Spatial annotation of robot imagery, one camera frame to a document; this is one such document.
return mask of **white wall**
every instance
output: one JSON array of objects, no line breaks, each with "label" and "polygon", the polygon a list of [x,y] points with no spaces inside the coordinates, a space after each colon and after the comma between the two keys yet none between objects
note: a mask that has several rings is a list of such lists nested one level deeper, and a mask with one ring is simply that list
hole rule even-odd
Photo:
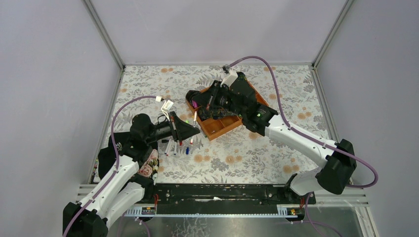
[{"label": "white wall", "polygon": [[345,0],[93,0],[126,64],[312,62]]},{"label": "white wall", "polygon": [[119,69],[80,0],[2,1],[0,22],[0,236],[60,236]]},{"label": "white wall", "polygon": [[366,193],[382,237],[418,232],[418,45],[419,1],[360,0],[319,66],[339,136],[378,171]]}]

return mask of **gray floor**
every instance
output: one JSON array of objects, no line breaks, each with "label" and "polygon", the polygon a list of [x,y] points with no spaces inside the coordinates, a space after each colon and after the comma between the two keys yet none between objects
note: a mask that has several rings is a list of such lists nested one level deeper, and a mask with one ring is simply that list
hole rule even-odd
[{"label": "gray floor", "polygon": [[[323,222],[336,228],[344,237],[361,237],[356,213],[350,207],[310,208],[313,221]],[[118,224],[109,230],[109,237],[116,237]],[[288,222],[281,218],[153,218],[147,222],[152,237],[317,237],[310,224],[278,224]],[[332,230],[319,227],[328,237],[338,236]],[[132,217],[121,223],[121,236],[146,237],[143,225]]]}]

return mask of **orange wooden organizer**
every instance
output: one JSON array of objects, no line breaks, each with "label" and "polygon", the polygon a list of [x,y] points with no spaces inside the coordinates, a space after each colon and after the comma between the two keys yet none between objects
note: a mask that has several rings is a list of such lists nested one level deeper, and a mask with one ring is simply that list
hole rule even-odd
[{"label": "orange wooden organizer", "polygon": [[[255,90],[255,94],[256,94],[256,100],[259,103],[269,106],[268,103],[262,98],[262,96],[260,96],[260,94],[256,90]],[[192,111],[192,114],[194,114],[195,111],[197,111],[200,108],[199,106],[194,109],[194,107],[192,107],[192,105],[188,101],[186,101],[186,104],[188,105],[189,109]],[[210,141],[214,140],[215,138],[223,135],[224,133],[229,132],[233,130],[234,128],[243,124],[242,119],[239,116],[227,116],[218,120],[213,120],[209,118],[205,121],[201,121],[201,119],[198,116],[197,122],[201,126],[202,131],[205,133],[205,135],[208,137]]]}]

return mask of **wooden tray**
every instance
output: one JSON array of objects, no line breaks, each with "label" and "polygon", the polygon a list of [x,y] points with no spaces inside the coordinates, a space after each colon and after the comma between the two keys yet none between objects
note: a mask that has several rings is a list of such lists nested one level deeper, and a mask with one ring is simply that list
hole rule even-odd
[{"label": "wooden tray", "polygon": [[[204,92],[208,90],[208,88],[205,88],[201,90],[201,92]],[[266,106],[269,106],[268,103],[260,96],[260,94],[255,90],[256,100],[264,104]],[[201,106],[194,109],[194,107],[186,101],[186,104],[188,105],[189,109],[192,111],[192,114],[195,113]],[[211,118],[201,121],[199,116],[197,117],[197,122],[199,126],[201,126],[202,131],[205,133],[205,135],[208,137],[208,139],[214,140],[215,138],[223,135],[226,132],[229,132],[233,130],[234,128],[242,125],[242,119],[239,116],[227,116],[222,119],[213,120]]]}]

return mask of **floral tablecloth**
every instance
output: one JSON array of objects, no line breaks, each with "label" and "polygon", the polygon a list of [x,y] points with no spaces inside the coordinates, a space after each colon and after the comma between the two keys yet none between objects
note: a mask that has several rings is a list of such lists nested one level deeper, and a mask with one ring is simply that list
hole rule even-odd
[{"label": "floral tablecloth", "polygon": [[[236,66],[269,103],[278,109],[268,68]],[[284,113],[288,120],[314,134],[328,137],[317,94],[308,66],[274,66]],[[185,104],[188,90],[201,90],[220,80],[218,66],[128,66],[123,77],[113,115],[129,100],[143,95],[161,95],[175,102],[172,111],[182,120],[192,121]],[[128,105],[118,116],[115,131],[129,131],[136,114],[146,113],[152,122],[161,115],[161,103],[144,99]],[[110,128],[103,143],[107,146]],[[239,126],[213,141],[199,134],[194,145],[184,143],[176,155],[164,154],[166,144],[159,143],[161,183],[249,183],[284,184],[295,173],[309,171],[316,164],[285,144],[252,133]]]}]

